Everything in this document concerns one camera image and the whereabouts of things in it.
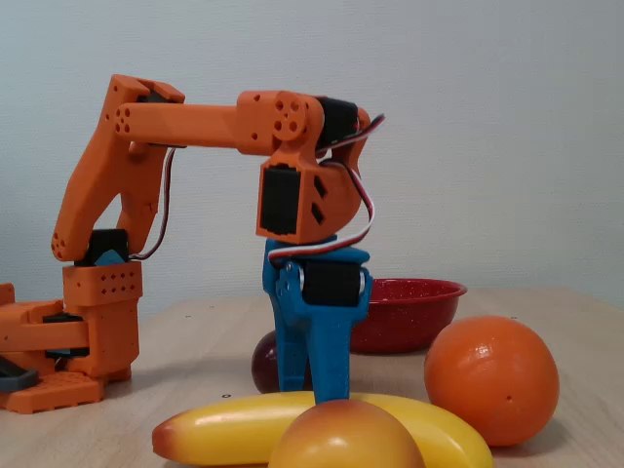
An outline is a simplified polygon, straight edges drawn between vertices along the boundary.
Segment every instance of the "black clamp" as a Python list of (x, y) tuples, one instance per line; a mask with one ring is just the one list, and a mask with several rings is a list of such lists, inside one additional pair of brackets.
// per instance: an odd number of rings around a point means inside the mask
[(0, 393), (13, 393), (34, 387), (39, 383), (37, 369), (23, 369), (0, 356)]

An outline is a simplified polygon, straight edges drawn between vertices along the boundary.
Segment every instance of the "orange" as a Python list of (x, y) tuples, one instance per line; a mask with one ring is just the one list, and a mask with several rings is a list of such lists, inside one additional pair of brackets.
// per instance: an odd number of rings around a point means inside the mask
[(302, 413), (271, 453), (268, 468), (425, 468), (401, 422), (375, 405), (334, 400)]
[(491, 447), (536, 435), (559, 400), (548, 347), (506, 317), (473, 317), (443, 329), (425, 359), (425, 385), (432, 404), (464, 419)]

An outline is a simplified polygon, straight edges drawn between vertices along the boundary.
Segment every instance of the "table surface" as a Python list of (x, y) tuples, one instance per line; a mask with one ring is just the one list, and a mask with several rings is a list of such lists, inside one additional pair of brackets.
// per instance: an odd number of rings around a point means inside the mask
[[(456, 318), (515, 317), (550, 347), (561, 397), (546, 428), (494, 451), (503, 467), (624, 466), (624, 311), (562, 288), (472, 290)], [(267, 297), (188, 301), (141, 322), (133, 379), (98, 404), (32, 415), (0, 411), (0, 466), (167, 467), (151, 431), (189, 408), (256, 394), (251, 355), (272, 330)], [(427, 400), (423, 353), (351, 358), (352, 390)]]

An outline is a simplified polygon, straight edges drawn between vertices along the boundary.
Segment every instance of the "banana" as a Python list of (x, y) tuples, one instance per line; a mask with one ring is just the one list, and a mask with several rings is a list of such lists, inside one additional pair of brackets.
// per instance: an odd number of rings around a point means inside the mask
[[(488, 445), (468, 423), (445, 409), (409, 398), (352, 393), (401, 421), (427, 468), (493, 468)], [(268, 463), (289, 425), (314, 406), (312, 392), (267, 393), (182, 412), (152, 433), (154, 452), (193, 465)]]

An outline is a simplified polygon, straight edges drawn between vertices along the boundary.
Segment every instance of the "wire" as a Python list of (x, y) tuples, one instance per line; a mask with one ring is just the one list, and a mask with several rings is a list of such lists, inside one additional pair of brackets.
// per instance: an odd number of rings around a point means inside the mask
[(165, 200), (163, 208), (163, 220), (160, 224), (160, 233), (158, 234), (158, 240), (156, 241), (156, 244), (154, 244), (154, 247), (152, 247), (146, 253), (133, 253), (132, 255), (130, 255), (130, 260), (147, 260), (154, 255), (154, 253), (163, 243), (163, 239), (165, 239), (165, 232), (167, 231), (167, 221), (169, 220), (169, 204), (171, 201), (172, 164), (174, 162), (175, 154), (176, 149), (170, 149), (169, 154), (167, 155), (167, 161), (165, 162)]
[(361, 139), (368, 138), (375, 130), (381, 127), (381, 124), (386, 120), (386, 116), (384, 114), (377, 115), (372, 121), (370, 125), (365, 129), (356, 132), (353, 135), (347, 136), (343, 139), (339, 139), (337, 141), (332, 142), (327, 146), (323, 146), (322, 148), (318, 148), (316, 150), (317, 154), (324, 153), (329, 149), (338, 148), (340, 146), (346, 146), (347, 144), (355, 143), (356, 141), (360, 141)]
[(327, 254), (329, 252), (342, 249), (344, 247), (352, 246), (362, 241), (362, 239), (364, 239), (371, 230), (375, 216), (374, 202), (367, 192), (367, 189), (362, 184), (362, 180), (360, 179), (358, 173), (356, 173), (355, 170), (349, 168), (346, 164), (333, 159), (322, 161), (321, 165), (339, 166), (340, 168), (344, 168), (347, 171), (347, 173), (351, 177), (351, 181), (355, 185), (358, 193), (360, 194), (360, 197), (362, 197), (362, 200), (367, 207), (367, 211), (369, 212), (369, 222), (360, 232), (352, 236), (345, 237), (344, 239), (336, 239), (334, 241), (326, 242), (325, 244), (316, 244), (311, 246), (293, 246), (275, 249), (268, 254), (268, 259), (273, 264), (275, 264), (277, 260), (283, 259), (285, 257)]

